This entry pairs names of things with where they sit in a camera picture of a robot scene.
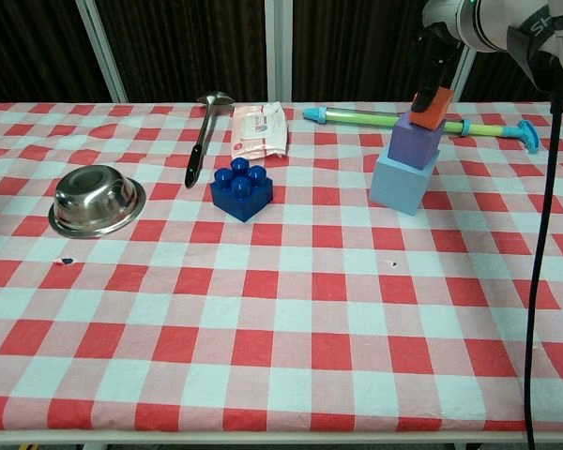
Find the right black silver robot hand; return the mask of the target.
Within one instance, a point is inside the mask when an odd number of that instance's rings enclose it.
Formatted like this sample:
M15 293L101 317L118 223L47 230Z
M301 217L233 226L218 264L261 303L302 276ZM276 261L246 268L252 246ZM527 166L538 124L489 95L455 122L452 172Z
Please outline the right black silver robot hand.
M461 49L457 29L460 1L428 1L422 10L423 31L419 35L429 44L429 56L421 71L418 91L411 111L424 113L432 104L447 71L447 66Z

